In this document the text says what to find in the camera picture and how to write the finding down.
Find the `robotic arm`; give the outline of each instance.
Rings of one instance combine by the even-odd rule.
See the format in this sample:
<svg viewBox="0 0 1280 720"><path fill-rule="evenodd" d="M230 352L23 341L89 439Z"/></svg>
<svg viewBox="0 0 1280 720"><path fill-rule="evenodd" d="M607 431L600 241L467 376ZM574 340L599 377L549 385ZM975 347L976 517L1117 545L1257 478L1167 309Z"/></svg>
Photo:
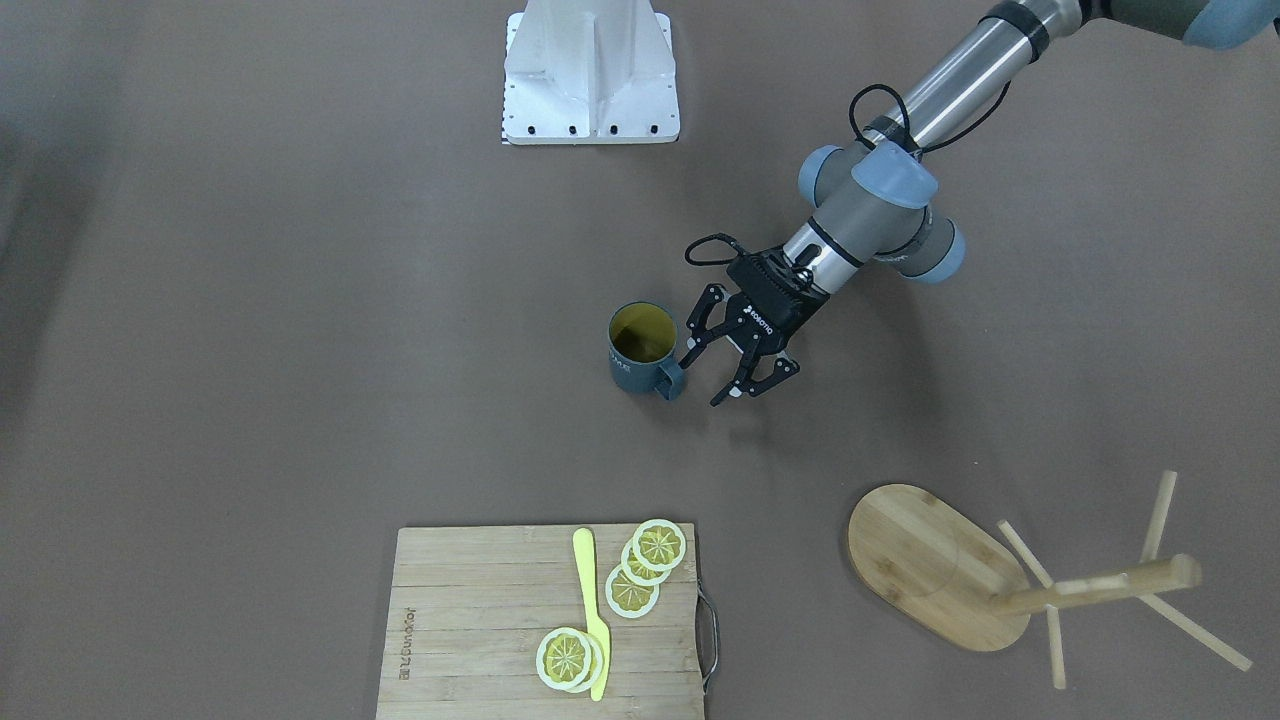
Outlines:
<svg viewBox="0 0 1280 720"><path fill-rule="evenodd" d="M719 283L707 286L686 324L692 337L682 368L721 337L742 354L733 378L712 398L713 406L726 397L758 396L799 373L800 365L786 352L787 342L867 263L884 263L922 283L938 283L956 272L965 238L933 209L938 182L920 159L982 123L1019 70L1038 60L1052 41L1096 18L1226 50L1271 23L1280 32L1280 0L1006 0L905 96L881 85L859 92L849 110L858 141L844 149L822 147L800 169L800 192L815 210L791 240L749 252L732 237L713 234L685 252L692 265L727 265L726 273L739 287L730 295ZM896 108L860 128L854 110L873 90L892 95ZM960 131L997 95L987 114ZM708 242L723 242L735 255L694 258ZM723 320L708 327L722 302ZM772 372L756 379L765 359Z"/></svg>

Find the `oval wooden base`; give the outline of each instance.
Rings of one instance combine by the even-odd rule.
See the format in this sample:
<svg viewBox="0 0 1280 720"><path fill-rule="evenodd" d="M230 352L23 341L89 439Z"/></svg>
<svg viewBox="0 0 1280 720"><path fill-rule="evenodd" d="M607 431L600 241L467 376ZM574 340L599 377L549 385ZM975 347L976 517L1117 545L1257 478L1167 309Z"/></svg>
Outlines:
<svg viewBox="0 0 1280 720"><path fill-rule="evenodd" d="M991 598L1030 587L1005 546L915 486L867 493L849 519L858 577L893 607L955 644L1009 647L1030 615L996 616Z"/></svg>

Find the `blue joint cap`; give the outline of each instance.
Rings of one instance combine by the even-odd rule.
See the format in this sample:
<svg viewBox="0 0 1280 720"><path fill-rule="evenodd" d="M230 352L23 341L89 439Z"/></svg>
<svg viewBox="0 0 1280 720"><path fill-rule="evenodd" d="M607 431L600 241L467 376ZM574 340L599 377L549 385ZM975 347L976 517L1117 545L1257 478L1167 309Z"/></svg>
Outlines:
<svg viewBox="0 0 1280 720"><path fill-rule="evenodd" d="M1211 50L1230 50L1280 18L1280 0L1212 0L1192 20L1183 42Z"/></svg>
<svg viewBox="0 0 1280 720"><path fill-rule="evenodd" d="M841 150L835 145L824 145L804 159L804 164L800 165L800 197L809 201L809 205L814 208L818 206L818 174L822 173L822 167L827 164L827 158Z"/></svg>
<svg viewBox="0 0 1280 720"><path fill-rule="evenodd" d="M942 260L932 270L906 279L924 284L938 284L956 274L956 270L960 269L965 252L964 233L960 232L960 228L950 218L947 218L947 222L951 223L951 229L956 232L951 240L951 247L947 249L947 254L942 256Z"/></svg>
<svg viewBox="0 0 1280 720"><path fill-rule="evenodd" d="M923 209L938 192L938 181L895 142L882 142L851 174L867 192L909 210Z"/></svg>

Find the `mug rim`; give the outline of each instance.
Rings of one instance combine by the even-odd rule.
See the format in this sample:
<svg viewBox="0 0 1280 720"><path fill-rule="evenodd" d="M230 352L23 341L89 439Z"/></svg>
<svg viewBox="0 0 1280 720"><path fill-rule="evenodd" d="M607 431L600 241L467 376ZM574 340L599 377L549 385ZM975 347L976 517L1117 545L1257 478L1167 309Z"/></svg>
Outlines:
<svg viewBox="0 0 1280 720"><path fill-rule="evenodd" d="M616 320L618 318L618 313L626 310L627 307L631 307L632 305L650 305L653 307L657 307L658 310L662 310L662 314L666 315L668 320L671 320L671 327L672 327L672 329L675 329L676 340L672 341L671 350L668 350L667 352L664 352L662 357L659 357L657 360L650 360L648 363L641 363L640 360L632 360L632 359L627 357L626 355L622 354L621 350L618 350L618 347L616 345L613 345L613 333L611 332L611 329L613 328L613 320ZM663 307L662 305L658 305L657 302L654 302L652 300L632 300L631 302L627 302L626 305L618 307L617 310L613 311L612 315L609 315L609 325L607 328L604 328L604 337L605 337L605 340L609 341L609 352L617 354L618 357L622 357L627 363L631 363L632 365L639 365L639 366L658 365L663 360L666 360L668 357L673 357L676 355L676 348L680 347L680 323L676 322L676 318L675 318L675 315L671 314L671 310L667 310L666 307Z"/></svg>

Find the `citrus slice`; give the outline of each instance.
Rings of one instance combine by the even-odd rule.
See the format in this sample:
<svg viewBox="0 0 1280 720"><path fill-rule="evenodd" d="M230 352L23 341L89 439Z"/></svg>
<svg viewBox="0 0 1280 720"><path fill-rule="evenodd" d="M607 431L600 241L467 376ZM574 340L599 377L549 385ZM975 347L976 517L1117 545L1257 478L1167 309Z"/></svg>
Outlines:
<svg viewBox="0 0 1280 720"><path fill-rule="evenodd" d="M604 587L609 591L604 598L620 618L643 618L653 610L653 603L658 602L658 585L635 584L631 578L622 574L622 565L609 573Z"/></svg>
<svg viewBox="0 0 1280 720"><path fill-rule="evenodd" d="M577 687L591 670L591 641L573 628L556 628L538 646L538 676L548 688Z"/></svg>
<svg viewBox="0 0 1280 720"><path fill-rule="evenodd" d="M636 559L636 553L632 551L631 543L628 542L622 546L622 574L626 575L632 583L649 588L671 577L671 570L658 573L657 570L645 568L640 564L640 560Z"/></svg>
<svg viewBox="0 0 1280 720"><path fill-rule="evenodd" d="M631 536L636 562L655 573L666 573L685 559L685 533L671 520L645 520Z"/></svg>
<svg viewBox="0 0 1280 720"><path fill-rule="evenodd" d="M600 647L600 641L595 639L591 633L584 633L586 635L586 642L591 646L591 671L588 673L586 679L577 685L564 691L567 693L581 693L591 689L595 680L600 678L600 671L604 670L604 648Z"/></svg>

